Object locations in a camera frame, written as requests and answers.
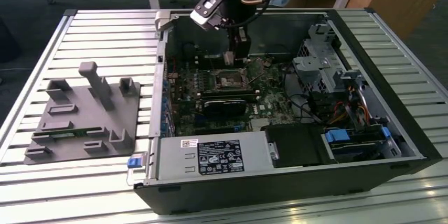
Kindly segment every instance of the floor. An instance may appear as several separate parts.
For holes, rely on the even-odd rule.
[[[0,0],[0,18],[22,46],[22,56],[0,63],[0,123],[4,121],[67,9],[146,9],[148,0]],[[191,8],[198,0],[160,0],[163,8]],[[439,0],[406,44],[448,87],[448,0]]]

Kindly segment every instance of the power supply label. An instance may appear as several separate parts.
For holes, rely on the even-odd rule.
[[[198,143],[198,154],[202,175],[244,171],[240,140]]]

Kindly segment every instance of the circuit board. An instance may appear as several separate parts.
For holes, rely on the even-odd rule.
[[[243,69],[199,70],[186,64],[168,77],[176,136],[258,131],[260,126],[295,122],[282,65],[268,57],[252,59]],[[244,114],[210,120],[203,113],[204,95],[219,93],[226,98],[232,91],[252,92],[256,100],[246,104]]]

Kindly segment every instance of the blue latch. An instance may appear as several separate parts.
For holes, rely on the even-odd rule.
[[[130,169],[140,168],[142,167],[142,161],[143,161],[142,157],[131,157],[130,160],[128,160],[128,168]]]
[[[383,134],[384,134],[386,138],[390,138],[390,137],[392,136],[388,127],[383,127],[383,128],[382,128],[382,131],[383,131]]]
[[[347,130],[330,130],[326,133],[327,142],[348,141],[351,137],[348,136]]]

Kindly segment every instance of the blue drive bracket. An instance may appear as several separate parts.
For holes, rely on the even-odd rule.
[[[128,159],[128,169],[142,168],[147,163],[147,153],[134,154]]]
[[[326,139],[328,143],[350,141],[351,137],[348,136],[347,130],[330,130],[326,133]]]

